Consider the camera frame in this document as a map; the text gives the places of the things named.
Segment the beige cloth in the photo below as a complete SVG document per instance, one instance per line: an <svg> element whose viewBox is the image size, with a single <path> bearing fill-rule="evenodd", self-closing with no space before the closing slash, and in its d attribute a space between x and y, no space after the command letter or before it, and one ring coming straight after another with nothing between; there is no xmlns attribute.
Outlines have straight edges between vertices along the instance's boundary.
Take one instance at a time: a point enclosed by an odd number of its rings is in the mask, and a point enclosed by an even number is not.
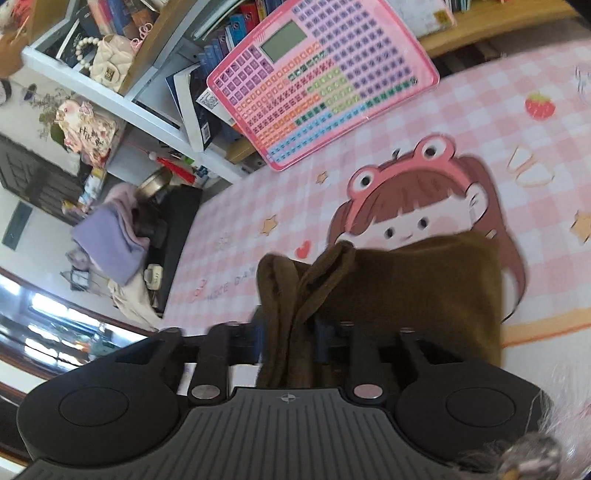
<svg viewBox="0 0 591 480"><path fill-rule="evenodd" d="M131 323L145 330L160 329L162 320L152 307L145 281L140 273L135 274L123 286L110 279L107 287L113 304Z"/></svg>

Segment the red hanging tassel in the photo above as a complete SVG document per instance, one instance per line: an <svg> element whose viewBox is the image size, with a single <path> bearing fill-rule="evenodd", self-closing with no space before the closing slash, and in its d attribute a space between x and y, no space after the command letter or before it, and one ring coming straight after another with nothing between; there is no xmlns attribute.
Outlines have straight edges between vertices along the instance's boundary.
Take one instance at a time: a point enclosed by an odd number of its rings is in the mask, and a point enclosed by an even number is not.
<svg viewBox="0 0 591 480"><path fill-rule="evenodd" d="M193 174L191 168L183 164L183 162L176 162L170 159L162 158L158 156L155 152L149 152L148 158L160 164L164 168L168 169L173 175L176 175L178 178L183 180L185 184L194 184L195 175Z"/></svg>

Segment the pink keyboard learning toy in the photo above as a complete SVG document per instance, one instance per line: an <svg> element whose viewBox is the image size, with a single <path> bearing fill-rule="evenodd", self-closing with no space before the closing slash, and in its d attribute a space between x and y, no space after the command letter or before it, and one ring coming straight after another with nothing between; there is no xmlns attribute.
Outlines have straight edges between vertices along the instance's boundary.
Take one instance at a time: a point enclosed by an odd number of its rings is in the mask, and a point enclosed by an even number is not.
<svg viewBox="0 0 591 480"><path fill-rule="evenodd" d="M386 1L287 1L206 83L277 172L440 80Z"/></svg>

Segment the black tray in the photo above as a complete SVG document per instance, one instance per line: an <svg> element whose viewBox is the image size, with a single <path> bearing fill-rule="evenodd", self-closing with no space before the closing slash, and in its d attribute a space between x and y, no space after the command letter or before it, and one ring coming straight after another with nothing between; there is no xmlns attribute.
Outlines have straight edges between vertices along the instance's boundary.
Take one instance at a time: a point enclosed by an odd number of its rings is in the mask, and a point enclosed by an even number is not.
<svg viewBox="0 0 591 480"><path fill-rule="evenodd" d="M170 190L158 206L159 219L166 224L162 245L150 247L149 264L163 269L160 288L155 294L155 312L163 314L170 294L184 243L201 204L202 190L182 185Z"/></svg>

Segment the white bookshelf frame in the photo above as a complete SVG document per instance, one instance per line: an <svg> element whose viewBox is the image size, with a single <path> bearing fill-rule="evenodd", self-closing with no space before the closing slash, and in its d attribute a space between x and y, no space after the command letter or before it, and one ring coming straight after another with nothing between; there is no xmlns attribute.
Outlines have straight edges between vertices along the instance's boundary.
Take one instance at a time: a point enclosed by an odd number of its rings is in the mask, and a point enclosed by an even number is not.
<svg viewBox="0 0 591 480"><path fill-rule="evenodd" d="M46 53L74 23L80 1L39 1L28 23L30 46L23 51L26 67L60 84L235 183L246 173L225 159L226 145L213 138L204 151L194 150L176 110L165 77L188 66L197 47L184 38L207 8L205 1L169 1L156 20L118 93L99 85Z"/></svg>

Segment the purple folded garment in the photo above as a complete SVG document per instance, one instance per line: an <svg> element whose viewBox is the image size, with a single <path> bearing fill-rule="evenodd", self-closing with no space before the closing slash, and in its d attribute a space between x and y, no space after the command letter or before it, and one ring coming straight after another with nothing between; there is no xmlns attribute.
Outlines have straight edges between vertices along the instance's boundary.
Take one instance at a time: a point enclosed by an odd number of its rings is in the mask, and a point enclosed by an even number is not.
<svg viewBox="0 0 591 480"><path fill-rule="evenodd" d="M96 208L72 230L72 239L118 285L126 285L144 265L150 240L137 236L132 214L119 202Z"/></svg>

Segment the pink checkered table mat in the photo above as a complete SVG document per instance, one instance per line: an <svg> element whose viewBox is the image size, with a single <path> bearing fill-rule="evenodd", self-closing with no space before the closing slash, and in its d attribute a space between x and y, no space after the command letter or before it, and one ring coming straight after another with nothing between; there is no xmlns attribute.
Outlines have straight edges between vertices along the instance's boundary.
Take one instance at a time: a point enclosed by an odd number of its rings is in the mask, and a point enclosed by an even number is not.
<svg viewBox="0 0 591 480"><path fill-rule="evenodd" d="M163 323L199 334L256 308L271 252L311 262L348 240L394 250L478 231L503 256L505 367L542 383L590 373L590 44L533 50L444 79L286 171L206 201Z"/></svg>

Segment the brass bowl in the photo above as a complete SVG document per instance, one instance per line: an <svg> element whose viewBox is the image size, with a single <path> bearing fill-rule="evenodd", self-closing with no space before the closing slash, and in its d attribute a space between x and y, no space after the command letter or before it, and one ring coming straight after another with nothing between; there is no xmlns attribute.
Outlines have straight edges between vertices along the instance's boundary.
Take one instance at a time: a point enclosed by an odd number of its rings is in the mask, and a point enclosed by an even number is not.
<svg viewBox="0 0 591 480"><path fill-rule="evenodd" d="M160 191L167 188L172 179L172 172L166 167L161 167L147 177L135 190L135 198L138 202L147 202Z"/></svg>

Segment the white leaning book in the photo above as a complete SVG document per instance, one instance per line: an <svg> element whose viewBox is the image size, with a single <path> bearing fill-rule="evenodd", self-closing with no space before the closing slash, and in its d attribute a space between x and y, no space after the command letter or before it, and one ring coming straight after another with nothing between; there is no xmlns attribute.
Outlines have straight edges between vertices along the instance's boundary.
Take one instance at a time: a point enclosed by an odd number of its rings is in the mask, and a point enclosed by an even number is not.
<svg viewBox="0 0 591 480"><path fill-rule="evenodd" d="M188 142L195 152L202 152L211 140L211 127L208 114L198 103L206 89L200 65L194 64L174 74L172 85Z"/></svg>

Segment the brown garment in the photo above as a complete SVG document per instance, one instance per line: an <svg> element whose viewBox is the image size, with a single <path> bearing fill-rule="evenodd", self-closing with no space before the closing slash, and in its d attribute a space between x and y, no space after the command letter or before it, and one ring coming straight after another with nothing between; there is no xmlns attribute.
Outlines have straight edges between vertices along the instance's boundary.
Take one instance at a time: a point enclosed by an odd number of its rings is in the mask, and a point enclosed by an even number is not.
<svg viewBox="0 0 591 480"><path fill-rule="evenodd" d="M411 328L463 358L501 363L498 248L479 232L392 251L339 241L311 264L270 253L256 282L266 330L259 388L314 384L315 320L350 323L381 345Z"/></svg>

